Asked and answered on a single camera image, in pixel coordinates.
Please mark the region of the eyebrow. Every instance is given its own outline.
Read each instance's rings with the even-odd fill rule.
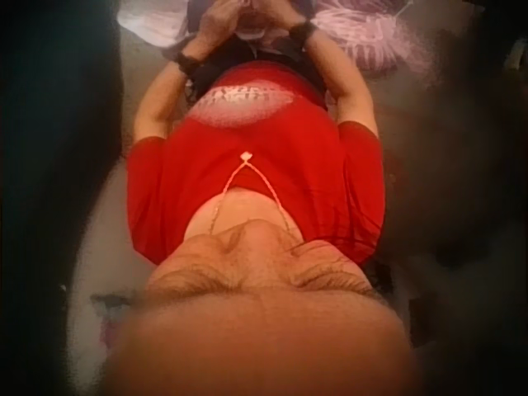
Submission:
[[[312,287],[309,289],[294,289],[300,293],[323,293],[323,292],[333,292],[340,291],[344,293],[352,293],[354,295],[359,295],[368,300],[375,301],[378,304],[381,304],[385,307],[389,307],[387,300],[380,295],[376,290],[372,288],[360,288],[357,290],[345,289],[345,288],[327,288],[322,287]],[[134,309],[138,310],[151,310],[151,309],[160,309],[167,307],[168,305],[182,304],[194,299],[199,299],[200,297],[206,295],[213,296],[230,296],[230,295],[251,295],[250,292],[242,290],[240,286],[231,286],[226,285],[220,280],[210,279],[209,285],[204,285],[204,287],[190,288],[187,290],[160,290],[160,291],[150,291],[146,295],[141,295],[138,297],[132,306]]]

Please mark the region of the black bracelet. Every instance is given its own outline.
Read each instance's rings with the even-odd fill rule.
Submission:
[[[310,20],[306,20],[290,29],[290,38],[300,48],[303,48],[306,40],[315,32],[316,29],[316,25],[314,25]]]
[[[190,77],[200,67],[200,61],[191,56],[186,56],[182,52],[176,54],[174,62],[187,77]]]

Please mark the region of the necklace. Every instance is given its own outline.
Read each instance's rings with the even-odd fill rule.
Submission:
[[[238,167],[233,171],[233,173],[231,173],[231,176],[229,177],[227,183],[225,183],[225,187],[222,190],[222,196],[221,196],[218,204],[216,204],[216,206],[214,208],[213,219],[211,221],[211,226],[209,228],[209,234],[213,233],[213,229],[215,228],[216,220],[219,217],[220,209],[222,207],[222,204],[224,203],[225,195],[228,192],[229,186],[231,186],[231,183],[233,182],[234,177],[237,176],[237,173],[239,173],[245,167],[251,168],[264,181],[264,183],[266,184],[267,188],[270,190],[271,194],[273,195],[273,199],[275,200],[275,202],[277,204],[277,209],[279,210],[280,216],[282,217],[282,219],[284,221],[284,224],[286,226],[286,231],[288,233],[290,232],[290,225],[288,224],[288,220],[286,218],[286,212],[285,212],[284,208],[282,207],[281,200],[279,200],[279,197],[275,193],[275,189],[273,188],[271,183],[267,180],[266,176],[264,176],[264,174],[261,171],[259,171],[257,169],[257,167],[255,167],[252,163],[249,162],[249,160],[252,157],[253,157],[253,154],[248,153],[247,151],[245,151],[244,153],[240,154],[240,159],[242,160],[242,163],[240,165],[238,165]]]

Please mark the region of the chest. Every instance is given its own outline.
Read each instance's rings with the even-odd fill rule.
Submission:
[[[209,233],[212,225],[213,233],[221,233],[253,219],[277,224],[302,239],[299,226],[286,209],[268,196],[241,187],[231,188],[225,195],[218,194],[207,200],[191,217],[184,239]]]

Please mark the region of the hand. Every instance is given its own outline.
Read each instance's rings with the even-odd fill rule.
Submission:
[[[196,39],[211,50],[223,44],[235,31],[243,0],[215,0],[204,13]]]
[[[282,29],[289,30],[306,21],[306,18],[293,8],[290,0],[252,0],[252,5]]]

